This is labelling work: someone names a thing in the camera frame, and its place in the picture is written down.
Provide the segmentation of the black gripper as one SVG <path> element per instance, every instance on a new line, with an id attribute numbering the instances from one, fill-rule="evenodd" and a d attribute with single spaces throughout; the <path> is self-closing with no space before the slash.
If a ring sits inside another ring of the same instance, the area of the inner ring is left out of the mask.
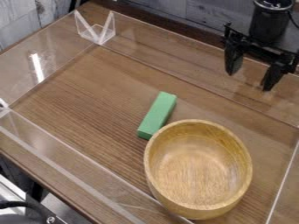
<path id="1" fill-rule="evenodd" d="M 254 0 L 253 17 L 246 22 L 225 24 L 225 64 L 233 76 L 242 67 L 243 55 L 253 53 L 271 66 L 262 80 L 265 91 L 270 91 L 288 73 L 299 64 L 299 37 L 294 29 L 294 0 Z"/>

